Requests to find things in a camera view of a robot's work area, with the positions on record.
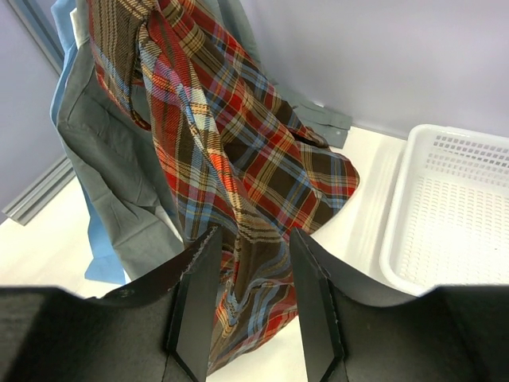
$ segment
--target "wall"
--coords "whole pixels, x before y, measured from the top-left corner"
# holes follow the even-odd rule
[[[280,82],[406,137],[420,123],[509,136],[507,0],[243,0]]]
[[[49,119],[58,75],[10,5],[0,1],[0,209],[64,155]],[[0,213],[0,222],[5,219]]]

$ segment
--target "laundry basket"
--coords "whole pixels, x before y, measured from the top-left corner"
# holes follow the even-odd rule
[[[415,295],[439,284],[509,283],[509,139],[415,127],[380,267],[394,287]]]

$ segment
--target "black panel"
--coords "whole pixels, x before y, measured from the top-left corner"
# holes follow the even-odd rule
[[[0,380],[205,381],[221,255],[220,230],[211,229],[105,298],[83,300],[56,288],[0,289]],[[170,327],[177,349],[169,348]],[[175,350],[182,351],[180,364]]]
[[[303,232],[292,232],[290,254],[309,381],[509,380],[509,286],[443,286],[414,298],[354,270]],[[323,279],[328,293],[303,293]],[[328,318],[313,323],[317,299]],[[336,327],[324,325],[331,317]],[[329,361],[338,333],[344,357],[325,371],[316,355]]]

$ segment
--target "plaid shirt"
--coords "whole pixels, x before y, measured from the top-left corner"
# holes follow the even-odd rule
[[[185,240],[223,226],[227,288],[216,311],[213,371],[296,316],[290,230],[314,232],[327,222],[358,174],[301,124],[200,0],[88,1],[99,82],[153,132]],[[150,125],[133,109],[134,84],[146,88]]]

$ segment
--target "white plastic basket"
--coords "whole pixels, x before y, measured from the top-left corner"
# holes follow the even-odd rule
[[[509,283],[509,139],[421,125],[402,159],[380,266],[398,289]]]

